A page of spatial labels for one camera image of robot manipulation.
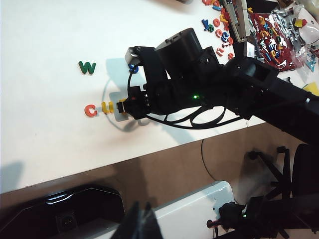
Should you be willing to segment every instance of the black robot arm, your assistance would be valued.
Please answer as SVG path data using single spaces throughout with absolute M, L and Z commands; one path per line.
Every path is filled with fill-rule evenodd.
M 126 60 L 143 66 L 146 76 L 144 90 L 131 87 L 129 82 L 128 98 L 118 103 L 120 112 L 135 119 L 205 129 L 257 116 L 306 143 L 319 144 L 319 97 L 277 78 L 276 69 L 253 58 L 235 57 L 220 65 L 212 47 L 201 48 L 192 28 L 166 39 L 157 48 L 131 47 Z M 223 106 L 239 117 L 218 123 L 222 114 L 204 124 L 193 122 L 215 106 Z M 159 120 L 148 115 L 167 116 L 191 107 L 200 108 L 181 120 Z M 186 120 L 192 127 L 178 125 Z

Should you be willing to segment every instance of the green letter w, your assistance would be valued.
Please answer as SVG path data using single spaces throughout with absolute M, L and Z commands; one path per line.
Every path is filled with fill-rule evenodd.
M 81 68 L 81 71 L 83 72 L 83 74 L 86 74 L 87 71 L 89 71 L 90 75 L 93 74 L 94 72 L 94 69 L 95 69 L 95 63 L 91 64 L 89 62 L 85 62 L 85 64 L 83 65 L 83 62 L 82 61 L 79 61 L 79 66 Z

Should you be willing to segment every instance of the brown floor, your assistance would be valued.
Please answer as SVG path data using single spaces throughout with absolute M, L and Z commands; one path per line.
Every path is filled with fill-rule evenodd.
M 235 200 L 246 204 L 250 197 L 268 192 L 271 189 L 269 182 L 274 178 L 260 160 L 249 160 L 245 153 L 257 149 L 276 156 L 277 146 L 284 145 L 291 150 L 293 158 L 300 143 L 294 137 L 264 123 L 205 139 L 203 158 L 214 179 L 228 181 Z M 157 207 L 214 181 L 203 165 L 200 146 L 201 141 L 196 141 L 2 194 L 0 213 L 4 215 L 11 205 L 92 182 L 118 190 L 126 208 L 135 200 L 142 204 L 149 201 L 153 207 Z M 282 163 L 283 158 L 278 157 L 278 168 L 282 167 Z M 290 236 L 293 239 L 315 238 L 310 230 L 291 231 Z

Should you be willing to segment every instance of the orange letter c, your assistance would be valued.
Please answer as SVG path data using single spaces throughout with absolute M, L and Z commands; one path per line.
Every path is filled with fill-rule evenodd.
M 96 114 L 98 113 L 97 111 L 94 111 L 93 113 L 90 112 L 90 109 L 95 109 L 95 105 L 87 105 L 84 108 L 84 113 L 88 116 L 88 117 L 93 117 L 96 116 Z

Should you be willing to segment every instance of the white tabletop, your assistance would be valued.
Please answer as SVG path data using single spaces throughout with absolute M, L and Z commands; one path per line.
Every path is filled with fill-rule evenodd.
M 193 27 L 202 47 L 216 50 L 221 40 L 201 22 L 216 17 L 219 12 L 199 0 L 2 0 L 0 192 L 246 127 L 244 120 L 208 130 L 140 126 L 145 121 L 117 122 L 101 112 L 102 101 L 126 96 L 129 46 L 156 47 Z M 82 74 L 79 61 L 95 62 L 94 74 Z M 144 81 L 140 71 L 132 85 Z M 89 104 L 98 107 L 97 117 L 84 114 Z M 225 119 L 234 116 L 227 112 Z

